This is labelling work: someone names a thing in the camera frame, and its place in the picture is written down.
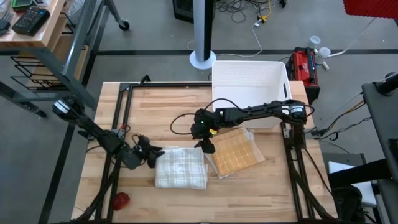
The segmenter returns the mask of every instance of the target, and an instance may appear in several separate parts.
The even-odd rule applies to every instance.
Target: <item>gray floor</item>
[[[101,50],[180,50],[193,40],[193,26],[174,19],[171,1],[115,0],[120,14],[130,21],[132,30],[121,32],[109,18]],[[348,16],[342,1],[289,1],[290,6],[272,9],[269,21],[256,29],[264,49],[292,49],[304,46],[311,35],[322,39],[322,46],[343,49],[356,37],[370,18]],[[257,49],[251,34],[255,13],[245,11],[247,20],[235,24],[230,13],[216,13],[213,22],[213,49]],[[360,38],[354,49],[398,48],[398,27],[393,20],[377,19]],[[260,55],[251,60],[278,60],[286,55]],[[220,60],[245,58],[222,56]],[[318,69],[321,85],[314,118],[322,124],[348,98],[361,91],[361,84],[380,80],[398,71],[398,55],[343,55],[328,60],[329,71]],[[0,57],[1,78],[15,88],[7,76],[17,74],[8,57]],[[97,57],[89,92],[98,98],[105,81],[138,81],[144,75],[153,80],[207,80],[209,71],[192,68],[188,57]],[[0,222],[36,223],[55,167],[67,124],[51,113],[51,103],[38,103],[49,115],[47,120],[15,107],[0,98]],[[345,116],[336,125],[342,128],[369,116],[361,108]],[[383,158],[371,122],[341,134],[335,142],[350,152],[365,153],[368,161]],[[329,144],[321,144],[323,152],[341,152]],[[86,142],[75,135],[62,176],[51,222],[68,220],[72,212],[83,165]]]

